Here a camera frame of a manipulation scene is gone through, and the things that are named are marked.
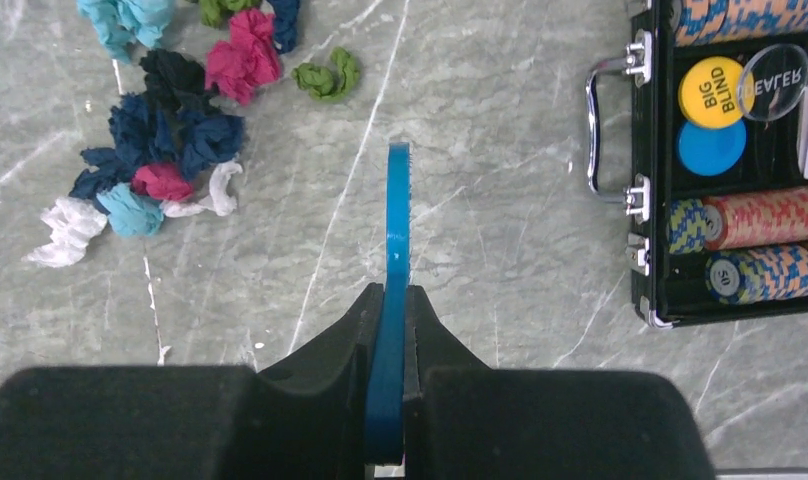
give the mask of black case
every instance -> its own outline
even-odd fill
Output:
[[[631,299],[637,314],[652,327],[671,329],[808,312],[808,297],[752,305],[719,303],[705,286],[709,254],[669,255],[667,244],[668,205],[672,200],[808,185],[797,165],[799,107],[770,123],[746,120],[746,152],[734,168],[722,175],[695,176],[680,164],[674,151],[677,129],[685,121],[678,107],[678,85],[692,65],[713,55],[745,63],[776,43],[793,43],[808,51],[808,33],[676,48],[673,32],[679,11],[672,8],[671,0],[641,0],[632,6],[634,35],[625,55],[599,62],[587,77],[587,179],[592,192],[602,201],[627,206],[631,224],[626,257],[632,268]],[[620,194],[598,188],[600,115],[596,80],[601,74],[626,75],[634,81],[633,185]]]

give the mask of metal strip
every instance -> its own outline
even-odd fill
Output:
[[[410,147],[389,146],[386,180],[386,291],[366,395],[363,452],[371,465],[404,454],[404,320],[410,279]]]

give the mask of yellow disc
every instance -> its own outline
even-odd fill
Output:
[[[737,91],[743,66],[727,57],[710,57],[698,62],[681,80],[678,103],[687,120],[703,128],[730,127],[743,116],[737,102]],[[744,106],[754,106],[754,89]]]

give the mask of light blue crumpled paper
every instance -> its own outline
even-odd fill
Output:
[[[130,63],[127,44],[158,48],[174,16],[174,0],[77,0],[77,12],[95,27],[110,57]]]

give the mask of marble surface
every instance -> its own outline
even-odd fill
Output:
[[[48,240],[39,214],[80,149],[111,145],[119,85],[142,74],[116,78],[73,2],[0,0],[0,382],[36,364],[154,364],[159,344],[175,365],[282,358],[382,281],[386,150],[405,140],[414,283],[480,358],[657,372],[718,467],[808,466],[808,316],[658,332],[633,312],[626,220],[583,173],[583,78],[630,37],[621,1],[320,0],[300,20],[286,71],[342,45],[363,78],[340,105],[282,81],[232,108],[248,119],[239,211],[145,240],[107,231],[50,270],[20,261]],[[203,59],[225,37],[183,3],[167,40]],[[601,92],[603,183],[621,188],[629,85]]]

